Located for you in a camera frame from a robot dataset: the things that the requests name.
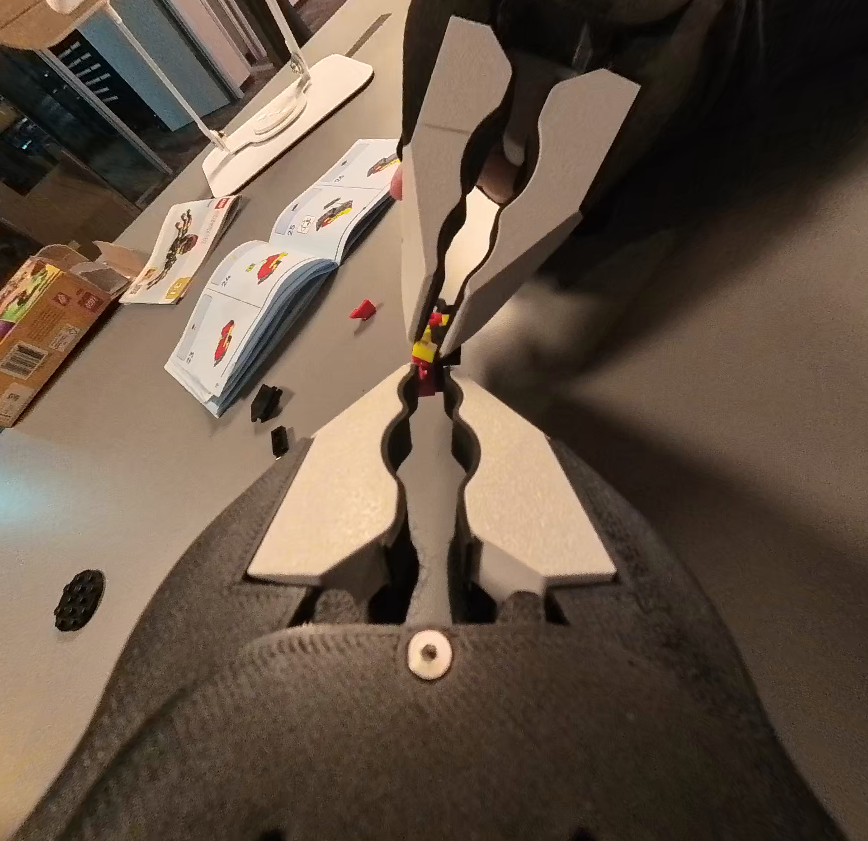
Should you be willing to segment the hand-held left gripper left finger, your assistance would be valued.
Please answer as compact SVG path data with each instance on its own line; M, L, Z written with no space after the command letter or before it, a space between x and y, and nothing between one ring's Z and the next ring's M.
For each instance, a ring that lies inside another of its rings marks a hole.
M390 581L406 519L411 368L398 368L311 439L248 568L257 581L339 589L366 602Z

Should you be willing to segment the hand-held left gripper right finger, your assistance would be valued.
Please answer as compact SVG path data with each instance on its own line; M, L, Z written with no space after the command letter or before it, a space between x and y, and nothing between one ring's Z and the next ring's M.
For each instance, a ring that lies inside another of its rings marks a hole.
M546 434L463 373L450 375L459 513L470 575L493 600L613 582L616 566Z

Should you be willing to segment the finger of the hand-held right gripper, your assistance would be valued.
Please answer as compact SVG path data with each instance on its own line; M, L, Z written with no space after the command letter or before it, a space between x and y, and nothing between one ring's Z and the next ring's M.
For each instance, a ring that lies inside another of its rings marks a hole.
M403 151L400 284L410 344L422 336L439 297L446 251L466 217L485 144L503 126L512 72L490 26L450 18Z
M443 354L476 335L579 224L580 207L639 91L602 68L552 87L537 120L536 164L501 208L487 255L462 283Z

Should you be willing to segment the red yellow lego body assembly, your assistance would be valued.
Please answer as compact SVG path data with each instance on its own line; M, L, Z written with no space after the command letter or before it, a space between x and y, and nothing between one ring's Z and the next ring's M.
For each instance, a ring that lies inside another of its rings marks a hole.
M442 391L445 371L461 365L461 348L447 352L443 347L453 310L445 299L437 298L422 336L411 349L419 398L433 397Z

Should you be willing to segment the lego instruction booklet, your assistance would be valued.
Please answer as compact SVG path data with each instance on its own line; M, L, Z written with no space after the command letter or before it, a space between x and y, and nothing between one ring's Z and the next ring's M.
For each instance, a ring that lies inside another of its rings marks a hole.
M274 222L215 268L165 369L213 417L258 374L334 271L392 203L396 139L361 139Z
M146 265L120 304L179 303L240 203L236 194L172 206Z

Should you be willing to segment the round black lego piece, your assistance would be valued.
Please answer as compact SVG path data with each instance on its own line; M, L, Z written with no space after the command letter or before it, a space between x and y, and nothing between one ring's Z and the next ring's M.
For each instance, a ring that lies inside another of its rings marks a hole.
M105 591L105 576L99 569L85 569L64 586L54 610L54 626L62 633L83 629L99 608Z

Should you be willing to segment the closed lego instruction booklet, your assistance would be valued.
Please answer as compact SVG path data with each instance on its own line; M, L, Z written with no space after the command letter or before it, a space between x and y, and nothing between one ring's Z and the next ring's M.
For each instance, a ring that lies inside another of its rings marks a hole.
M240 203L236 194L172 206L146 265L120 304L179 303Z

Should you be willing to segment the colourful cardboard lego box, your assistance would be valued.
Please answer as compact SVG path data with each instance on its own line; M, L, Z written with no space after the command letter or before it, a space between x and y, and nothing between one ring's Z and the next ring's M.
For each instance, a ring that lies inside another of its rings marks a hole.
M146 257L96 242L90 260L65 244L45 246L2 288L1 427L13 427L81 339L142 272Z

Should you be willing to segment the person's right hand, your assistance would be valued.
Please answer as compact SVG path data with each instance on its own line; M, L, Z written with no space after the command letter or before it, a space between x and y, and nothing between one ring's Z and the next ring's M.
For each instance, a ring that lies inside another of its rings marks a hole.
M523 184L527 157L507 139L497 141L487 154L476 182L481 193L497 206L510 203Z

